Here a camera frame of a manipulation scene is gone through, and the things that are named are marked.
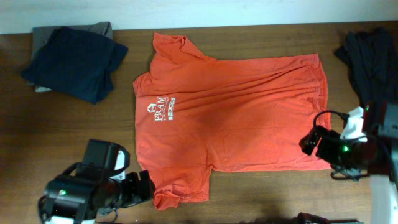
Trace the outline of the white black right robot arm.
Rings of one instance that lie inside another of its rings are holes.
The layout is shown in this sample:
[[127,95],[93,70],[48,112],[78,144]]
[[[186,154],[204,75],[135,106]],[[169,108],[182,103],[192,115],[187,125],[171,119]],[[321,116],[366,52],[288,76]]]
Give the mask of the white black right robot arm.
[[299,146],[332,168],[334,180],[370,179],[372,223],[397,223],[397,104],[370,102],[349,113],[336,112],[345,123],[342,133],[313,120]]

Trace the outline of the navy garment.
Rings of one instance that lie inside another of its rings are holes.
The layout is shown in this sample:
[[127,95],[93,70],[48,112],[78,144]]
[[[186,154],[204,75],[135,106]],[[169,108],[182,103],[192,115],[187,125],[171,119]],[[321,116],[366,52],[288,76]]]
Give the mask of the navy garment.
[[114,90],[115,72],[128,48],[100,34],[68,27],[55,29],[21,77],[92,104]]

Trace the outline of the red soccer t-shirt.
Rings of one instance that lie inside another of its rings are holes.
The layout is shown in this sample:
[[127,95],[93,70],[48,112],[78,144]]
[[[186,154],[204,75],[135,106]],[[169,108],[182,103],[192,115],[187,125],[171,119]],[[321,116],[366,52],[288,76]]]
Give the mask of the red soccer t-shirt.
[[153,46],[133,89],[137,161],[155,185],[156,209],[207,201],[214,171],[328,167],[299,146],[316,115],[331,126],[318,54],[218,60],[183,35],[158,33]]

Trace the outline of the black crumpled garment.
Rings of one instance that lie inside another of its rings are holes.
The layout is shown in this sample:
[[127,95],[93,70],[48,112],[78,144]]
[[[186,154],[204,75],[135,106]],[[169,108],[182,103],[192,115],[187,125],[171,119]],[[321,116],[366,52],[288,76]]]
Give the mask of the black crumpled garment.
[[349,81],[361,106],[370,101],[397,103],[397,50],[385,28],[349,32],[334,55],[349,67]]

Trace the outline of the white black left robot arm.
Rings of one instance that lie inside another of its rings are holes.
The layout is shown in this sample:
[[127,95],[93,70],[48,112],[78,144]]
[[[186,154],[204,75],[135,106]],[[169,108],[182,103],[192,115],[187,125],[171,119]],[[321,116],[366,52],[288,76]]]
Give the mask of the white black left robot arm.
[[40,222],[96,223],[97,216],[114,213],[110,223],[116,223],[120,209],[152,200],[155,185],[149,172],[118,179],[125,169],[72,164],[47,184],[37,205]]

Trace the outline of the grey garment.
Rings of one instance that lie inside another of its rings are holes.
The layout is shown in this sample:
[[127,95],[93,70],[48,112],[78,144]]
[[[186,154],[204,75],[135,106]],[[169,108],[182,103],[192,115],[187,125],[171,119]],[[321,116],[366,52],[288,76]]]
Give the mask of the grey garment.
[[[32,60],[36,58],[39,50],[47,44],[50,36],[52,35],[52,32],[59,28],[61,28],[61,26],[43,26],[34,27],[32,29]],[[67,28],[75,30],[85,30],[88,32],[102,35],[109,39],[113,39],[113,28],[110,22],[98,22],[91,25],[67,26]],[[33,86],[36,93],[45,93],[48,91],[52,91],[52,89],[50,88],[36,85],[30,81],[27,81],[27,85]]]

